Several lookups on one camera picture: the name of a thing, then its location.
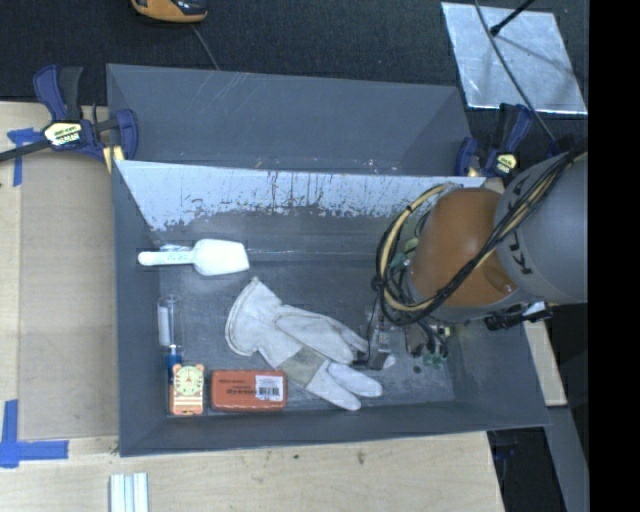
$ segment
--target blue tape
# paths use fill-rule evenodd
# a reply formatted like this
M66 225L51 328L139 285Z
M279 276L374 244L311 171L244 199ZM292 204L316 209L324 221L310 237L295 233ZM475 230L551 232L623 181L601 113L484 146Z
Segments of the blue tape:
M44 140L44 135L33 128L23 128L21 130L11 130L7 132L7 137L18 148L23 144L31 144ZM17 187L22 183L22 157L17 157L13 165L13 186Z
M4 404L0 467L17 468L22 460L67 459L69 441L18 441L18 401Z

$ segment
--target yellow label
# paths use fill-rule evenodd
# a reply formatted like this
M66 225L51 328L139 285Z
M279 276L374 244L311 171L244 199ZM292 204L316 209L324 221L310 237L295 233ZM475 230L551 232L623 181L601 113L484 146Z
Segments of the yellow label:
M499 171L508 173L515 169L517 163L516 157L513 155L500 155L496 167Z
M78 123L55 123L44 131L44 136L53 146L64 146L80 140L82 126Z

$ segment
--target scoop handle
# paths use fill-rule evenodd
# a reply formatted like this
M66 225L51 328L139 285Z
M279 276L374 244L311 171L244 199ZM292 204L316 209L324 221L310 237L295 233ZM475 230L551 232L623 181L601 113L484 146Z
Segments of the scoop handle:
M193 263L193 249L190 251L144 251L138 254L141 265L184 265Z

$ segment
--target small bottle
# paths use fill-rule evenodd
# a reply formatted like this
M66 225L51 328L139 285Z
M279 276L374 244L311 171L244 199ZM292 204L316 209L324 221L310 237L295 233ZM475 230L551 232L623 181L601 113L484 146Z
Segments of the small bottle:
M173 375L173 365L182 363L184 352L181 306L181 298L178 295L164 295L158 299L158 341L164 352L169 380Z

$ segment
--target white scoop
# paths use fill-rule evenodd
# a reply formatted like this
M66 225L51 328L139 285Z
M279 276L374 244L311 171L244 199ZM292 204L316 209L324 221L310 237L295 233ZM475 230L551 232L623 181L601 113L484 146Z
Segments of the white scoop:
M185 265L192 264L196 272L203 276L218 276L249 269L249 258L240 242L198 240L189 251L141 252L141 265Z

